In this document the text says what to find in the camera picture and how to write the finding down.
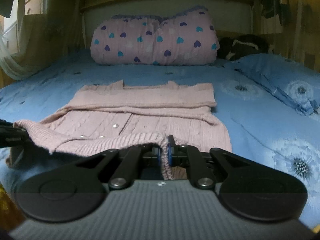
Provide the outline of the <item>pink knit cardigan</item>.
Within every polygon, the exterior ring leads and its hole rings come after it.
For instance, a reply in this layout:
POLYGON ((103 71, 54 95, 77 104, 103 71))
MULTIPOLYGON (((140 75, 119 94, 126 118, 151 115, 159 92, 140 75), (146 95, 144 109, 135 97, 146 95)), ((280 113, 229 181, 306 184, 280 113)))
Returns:
POLYGON ((89 157, 111 148, 155 144, 161 148, 165 179, 182 177, 169 164, 168 142, 231 151, 225 125, 212 114, 216 106, 211 83, 193 86, 169 81, 159 86, 84 86, 72 100, 40 122, 18 120, 35 145, 49 152, 89 157))

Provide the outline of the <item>black and white garment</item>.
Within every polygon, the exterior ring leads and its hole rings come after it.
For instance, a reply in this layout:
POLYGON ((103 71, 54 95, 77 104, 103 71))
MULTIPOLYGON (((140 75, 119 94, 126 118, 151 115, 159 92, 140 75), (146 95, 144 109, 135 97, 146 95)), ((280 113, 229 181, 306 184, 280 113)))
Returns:
POLYGON ((235 61, 247 55, 268 53, 269 50, 269 44, 265 38, 251 34, 235 38, 223 37, 219 40, 219 44, 217 58, 229 61, 235 61))

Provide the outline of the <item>pink heart-print rolled quilt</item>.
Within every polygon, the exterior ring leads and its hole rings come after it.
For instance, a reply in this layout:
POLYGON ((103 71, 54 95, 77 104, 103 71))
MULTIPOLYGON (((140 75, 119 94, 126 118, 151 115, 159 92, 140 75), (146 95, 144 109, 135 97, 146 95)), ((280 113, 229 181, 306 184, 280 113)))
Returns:
POLYGON ((196 6, 171 17, 115 15, 95 29, 90 51, 103 65, 192 66, 213 63, 219 47, 208 9, 196 6))

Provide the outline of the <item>blue dandelion pillow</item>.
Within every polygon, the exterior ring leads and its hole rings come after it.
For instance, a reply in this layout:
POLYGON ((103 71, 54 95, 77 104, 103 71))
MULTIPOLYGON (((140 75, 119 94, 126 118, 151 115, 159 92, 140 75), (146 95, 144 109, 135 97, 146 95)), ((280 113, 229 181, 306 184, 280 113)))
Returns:
POLYGON ((319 115, 318 72, 274 54, 248 55, 233 66, 299 114, 319 115))

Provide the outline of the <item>blue dandelion bed sheet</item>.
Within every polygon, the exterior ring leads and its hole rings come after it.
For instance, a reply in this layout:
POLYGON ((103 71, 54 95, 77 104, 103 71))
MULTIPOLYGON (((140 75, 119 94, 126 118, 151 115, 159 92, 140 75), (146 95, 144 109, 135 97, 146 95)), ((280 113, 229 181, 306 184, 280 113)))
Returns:
POLYGON ((129 86, 212 83, 217 101, 213 114, 228 129, 232 151, 299 178, 308 190, 300 220, 310 228, 319 224, 319 111, 300 115, 242 75, 234 63, 101 66, 81 52, 2 88, 1 118, 40 121, 66 105, 81 87, 119 80, 129 86))

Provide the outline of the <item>wooden headboard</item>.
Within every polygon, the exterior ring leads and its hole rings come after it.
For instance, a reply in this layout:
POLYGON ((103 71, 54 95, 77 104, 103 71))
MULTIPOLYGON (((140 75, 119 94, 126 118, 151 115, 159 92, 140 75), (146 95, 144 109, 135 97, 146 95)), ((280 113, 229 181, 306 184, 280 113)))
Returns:
POLYGON ((206 7, 220 32, 250 34, 253 31, 252 0, 84 0, 80 11, 87 34, 113 15, 158 15, 168 17, 193 8, 206 7))

